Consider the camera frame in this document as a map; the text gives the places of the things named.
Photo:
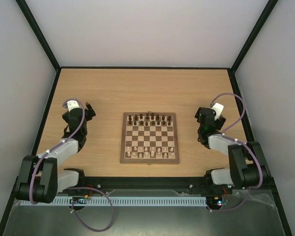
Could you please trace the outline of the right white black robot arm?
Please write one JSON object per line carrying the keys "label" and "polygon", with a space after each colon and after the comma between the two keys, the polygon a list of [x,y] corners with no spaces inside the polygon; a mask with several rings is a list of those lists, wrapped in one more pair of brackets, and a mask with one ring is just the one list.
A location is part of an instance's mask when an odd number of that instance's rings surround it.
{"label": "right white black robot arm", "polygon": [[195,119],[200,124],[198,142],[229,159],[229,168],[208,171],[209,177],[205,179],[207,191],[214,193],[222,185],[259,188],[271,179],[261,145],[255,141],[245,143],[221,133],[226,119],[217,108],[200,107]]}

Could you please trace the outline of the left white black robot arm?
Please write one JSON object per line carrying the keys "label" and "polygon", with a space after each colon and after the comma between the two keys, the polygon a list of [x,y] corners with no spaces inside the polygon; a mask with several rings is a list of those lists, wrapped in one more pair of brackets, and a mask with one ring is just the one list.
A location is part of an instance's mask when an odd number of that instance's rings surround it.
{"label": "left white black robot arm", "polygon": [[84,171],[69,168],[58,172],[59,166],[69,157],[77,154],[87,141],[87,122],[96,115],[93,107],[83,105],[77,99],[68,99],[62,115],[67,126],[61,140],[52,148],[39,155],[23,158],[14,188],[17,200],[32,204],[51,203],[57,193],[76,186],[84,177]]}

